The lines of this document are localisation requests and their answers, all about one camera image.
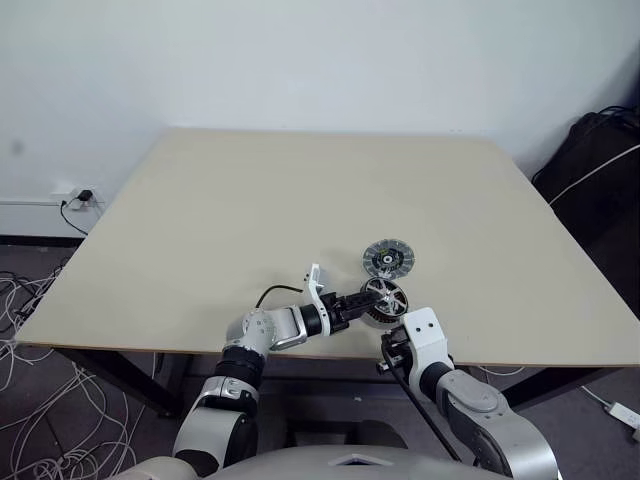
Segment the gear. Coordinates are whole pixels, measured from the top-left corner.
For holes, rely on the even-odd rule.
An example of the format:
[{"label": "gear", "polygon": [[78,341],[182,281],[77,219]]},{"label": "gear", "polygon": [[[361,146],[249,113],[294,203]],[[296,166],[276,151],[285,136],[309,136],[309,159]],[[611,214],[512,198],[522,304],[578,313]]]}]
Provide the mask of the gear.
[{"label": "gear", "polygon": [[382,296],[382,300],[367,312],[380,323],[395,323],[409,310],[407,296],[391,280],[381,277],[370,278],[360,290],[362,292],[373,291]]},{"label": "gear", "polygon": [[362,265],[369,275],[390,280],[404,277],[414,262],[411,247],[394,239],[380,240],[370,245],[362,256]]}]

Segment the silver robot arm segment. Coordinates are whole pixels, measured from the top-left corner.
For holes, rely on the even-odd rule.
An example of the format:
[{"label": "silver robot arm segment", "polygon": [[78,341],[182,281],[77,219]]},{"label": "silver robot arm segment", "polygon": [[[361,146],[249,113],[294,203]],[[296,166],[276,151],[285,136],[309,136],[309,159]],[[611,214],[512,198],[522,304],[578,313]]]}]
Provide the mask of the silver robot arm segment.
[{"label": "silver robot arm segment", "polygon": [[[383,336],[393,368],[403,367],[411,392],[437,404],[451,431],[486,470],[517,480],[555,480],[558,467],[540,431],[509,408],[494,387],[462,370],[448,356],[447,339],[433,310],[404,316],[402,325]],[[386,371],[386,362],[379,371]]]},{"label": "silver robot arm segment", "polygon": [[314,335],[328,336],[349,326],[379,300],[375,292],[321,295],[321,270],[312,265],[303,293],[307,305],[275,310],[255,308],[227,330],[214,374],[207,379],[176,438],[173,455],[205,477],[255,455],[258,388],[271,351],[281,351]]}]

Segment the electrical cord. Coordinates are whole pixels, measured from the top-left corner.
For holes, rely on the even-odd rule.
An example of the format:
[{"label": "electrical cord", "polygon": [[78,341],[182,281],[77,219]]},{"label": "electrical cord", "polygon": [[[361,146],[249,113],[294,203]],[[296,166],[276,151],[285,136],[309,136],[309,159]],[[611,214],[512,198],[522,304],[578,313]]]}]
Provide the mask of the electrical cord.
[{"label": "electrical cord", "polygon": [[602,397],[596,395],[595,393],[593,393],[591,390],[589,390],[587,387],[585,387],[584,385],[582,385],[580,387],[580,389],[586,393],[587,395],[589,395],[591,398],[593,398],[596,402],[600,402],[602,405],[604,405],[607,408],[611,408],[611,406],[613,405],[611,402],[607,402],[606,400],[604,400]]},{"label": "electrical cord", "polygon": [[[4,310],[2,309],[2,306],[0,306],[0,321],[4,320],[5,317],[9,321],[9,324],[0,330],[0,334],[13,329],[13,334],[9,338],[0,338],[0,361],[7,358],[9,359],[8,374],[4,384],[0,384],[0,392],[9,387],[13,377],[16,361],[33,366],[35,363],[46,359],[53,353],[53,350],[49,349],[44,355],[38,358],[26,358],[22,354],[18,354],[17,349],[19,347],[15,341],[14,335],[34,312],[40,300],[47,293],[59,273],[62,271],[65,263],[66,260],[63,259],[60,264],[53,269],[48,277],[40,280],[29,280],[28,278],[18,276],[13,272],[8,272],[12,275],[11,278],[0,278],[0,284],[6,283],[8,287],[3,287],[2,289],[3,292],[6,292],[6,297],[4,299]],[[21,281],[18,284],[14,281],[16,277],[27,281]],[[22,303],[19,309],[14,310],[13,304],[18,301],[21,292],[26,292],[29,295],[29,298]]]},{"label": "electrical cord", "polygon": [[[133,435],[139,424],[142,414],[145,411],[145,406],[143,405],[140,408],[140,411],[138,412],[132,428],[128,430],[127,424],[129,419],[129,406],[126,395],[124,393],[122,394],[125,411],[124,419],[123,421],[119,421],[107,414],[106,395],[100,388],[100,386],[95,382],[95,376],[88,375],[84,370],[78,368],[73,363],[72,366],[74,369],[74,375],[61,387],[59,387],[53,394],[51,394],[38,408],[35,409],[33,413],[10,424],[0,427],[0,431],[2,431],[22,424],[11,449],[9,467],[12,473],[0,480],[9,480],[11,478],[15,479],[19,474],[28,470],[32,470],[33,475],[37,479],[49,478],[57,480],[84,480],[88,478],[98,478],[98,475],[100,475],[101,478],[111,477],[122,470],[127,456],[131,457],[133,464],[137,463],[135,451],[131,447],[131,440],[133,439]],[[154,377],[153,372],[155,372],[155,369],[156,356],[154,355],[151,373],[152,378]],[[98,393],[99,399],[97,401],[93,398],[92,393],[87,387],[93,388],[95,392]],[[91,406],[99,414],[98,421],[91,432],[89,432],[89,434],[86,435],[80,442],[78,442],[71,450],[64,452],[57,459],[44,458],[41,460],[37,460],[27,466],[20,466],[20,460],[25,451],[29,437],[34,429],[37,427],[41,420],[44,419],[46,421],[47,412],[53,407],[53,405],[56,404],[56,402],[58,402],[68,393],[78,388],[82,389]],[[91,438],[93,438],[93,436],[96,434],[105,420],[117,425],[120,428],[120,434],[117,440],[101,442],[90,449],[82,448],[87,442],[89,442]],[[98,461],[98,458],[94,455],[95,452],[97,452],[99,449],[109,446],[112,447],[111,450],[104,458],[101,459],[101,461]],[[111,471],[104,470],[110,462],[115,462]]]},{"label": "electrical cord", "polygon": [[607,165],[609,165],[610,163],[615,162],[616,160],[624,157],[625,155],[633,152],[634,150],[637,150],[640,148],[640,143],[637,145],[634,145],[631,148],[627,148],[624,152],[619,153],[618,155],[614,156],[613,158],[610,158],[609,160],[607,160],[606,162],[604,162],[602,165],[600,165],[599,167],[594,168],[593,170],[591,170],[589,173],[587,173],[586,175],[583,175],[582,177],[580,177],[578,180],[576,180],[575,182],[573,182],[572,184],[570,184],[568,187],[566,187],[564,190],[562,190],[558,195],[556,195],[555,197],[553,197],[551,199],[551,201],[549,202],[549,206],[553,205],[559,198],[561,198],[565,193],[567,193],[569,190],[571,190],[573,187],[579,185],[580,183],[582,183],[583,181],[585,181],[587,178],[589,178],[591,175],[593,175],[594,173],[602,170],[604,167],[606,167]]},{"label": "electrical cord", "polygon": [[[25,291],[27,293],[29,293],[29,295],[31,295],[31,297],[33,298],[36,294],[35,290],[33,290],[30,286],[29,286],[29,282],[31,280],[29,280],[27,277],[25,276],[18,276],[17,273],[12,272],[10,270],[0,270],[0,275],[11,275],[11,279],[17,283],[18,285],[20,285],[22,288],[25,289]],[[2,290],[0,290],[0,296],[4,295],[6,292],[8,292],[10,290],[10,288],[4,287]]]},{"label": "electrical cord", "polygon": [[480,370],[482,370],[485,373],[488,373],[490,375],[495,375],[497,377],[510,377],[511,375],[517,375],[518,373],[522,372],[524,370],[524,367],[520,367],[515,369],[512,372],[494,372],[493,370],[489,370],[486,367],[481,367],[480,365],[477,366],[477,368],[479,368]]},{"label": "electrical cord", "polygon": [[[576,139],[575,142],[573,142],[565,150],[563,150],[562,153],[566,154],[567,152],[570,152],[571,150],[576,148],[578,145],[580,145],[583,141],[585,141],[587,138],[589,138],[589,134],[591,132],[593,132],[595,129],[603,127],[605,124],[609,123],[610,121],[612,121],[614,119],[620,118],[620,115],[622,115],[622,114],[636,114],[636,111],[635,111],[635,109],[627,108],[627,107],[621,107],[621,106],[618,106],[618,105],[612,105],[610,107],[603,108],[602,110],[600,110],[597,113],[597,115],[604,115],[604,118],[602,118],[599,121],[595,122],[578,139]],[[538,170],[536,173],[533,174],[533,177],[531,177],[531,183],[534,183],[536,181],[538,176],[547,168],[548,165],[549,164],[547,163],[540,170]]]},{"label": "electrical cord", "polygon": [[429,425],[429,428],[431,428],[435,436],[438,438],[438,440],[440,440],[440,443],[442,444],[444,449],[447,451],[449,456],[457,462],[462,462],[460,455],[458,455],[458,453],[455,451],[451,443],[449,443],[449,440],[447,440],[447,437],[444,436],[444,433],[442,433],[442,430],[440,430],[440,428],[435,424],[435,422],[433,421],[431,416],[427,413],[427,411],[424,409],[424,407],[420,405],[420,402],[418,401],[416,396],[413,394],[413,392],[409,388],[409,385],[407,385],[407,383],[402,379],[402,377],[396,370],[396,367],[393,366],[391,357],[389,357],[389,354],[385,350],[384,346],[382,346],[381,350],[382,350],[382,357],[384,358],[385,362],[387,362],[387,365],[389,365],[389,370],[391,371],[393,378],[395,378],[396,382],[398,382],[400,387],[402,387],[402,390],[404,390],[404,393],[407,394],[407,397],[409,397],[409,400],[411,400],[411,403],[413,403],[413,406],[416,407],[420,416],[424,419],[425,422],[427,422],[427,425]]},{"label": "electrical cord", "polygon": [[69,225],[70,227],[75,228],[77,231],[79,231],[79,232],[80,232],[80,233],[82,233],[83,235],[89,235],[87,232],[85,232],[85,231],[84,231],[84,230],[82,230],[81,228],[76,227],[76,226],[75,226],[73,223],[71,223],[71,222],[69,221],[69,219],[64,215],[64,210],[63,210],[63,209],[64,209],[65,205],[67,205],[67,202],[66,202],[66,200],[63,200],[63,201],[60,203],[60,215],[62,216],[63,220],[67,223],[67,225]]},{"label": "electrical cord", "polygon": [[277,290],[277,289],[291,290],[292,292],[302,293],[302,289],[296,288],[296,287],[290,287],[289,285],[272,285],[269,288],[267,288],[264,291],[264,293],[260,296],[260,298],[256,302],[255,308],[260,308],[260,305],[262,305],[262,302],[264,301],[266,296],[269,294],[269,292],[271,292],[272,290]]}]

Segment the power outlet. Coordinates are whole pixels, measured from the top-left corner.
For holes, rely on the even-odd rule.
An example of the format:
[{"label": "power outlet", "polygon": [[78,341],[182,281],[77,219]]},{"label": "power outlet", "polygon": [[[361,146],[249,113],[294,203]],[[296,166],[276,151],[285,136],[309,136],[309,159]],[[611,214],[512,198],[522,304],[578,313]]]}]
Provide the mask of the power outlet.
[{"label": "power outlet", "polygon": [[93,203],[97,203],[100,207],[104,206],[105,198],[100,193],[100,190],[96,189],[95,187],[74,187],[71,189],[63,189],[57,192],[52,192],[49,197],[51,198],[51,200],[55,201],[58,204],[62,202],[70,203],[69,208],[71,208],[72,210],[80,210],[84,206],[84,204],[78,201],[71,203],[71,201],[76,198],[82,190],[91,190],[91,192],[93,193],[93,199],[88,203],[89,206],[91,206]]}]

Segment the wooden tabletop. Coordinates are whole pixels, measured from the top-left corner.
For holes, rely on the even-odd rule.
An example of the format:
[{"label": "wooden tabletop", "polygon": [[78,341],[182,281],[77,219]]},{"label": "wooden tabletop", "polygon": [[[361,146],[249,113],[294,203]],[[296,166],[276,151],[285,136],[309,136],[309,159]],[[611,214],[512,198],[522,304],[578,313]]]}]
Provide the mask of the wooden tabletop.
[{"label": "wooden tabletop", "polygon": [[[325,291],[357,291],[365,248],[385,238],[413,248],[398,283],[435,310],[457,363],[640,363],[640,323],[528,180],[459,137],[171,130],[17,338],[217,352],[231,321],[311,263]],[[286,353],[376,358],[381,333],[355,321]]]}]

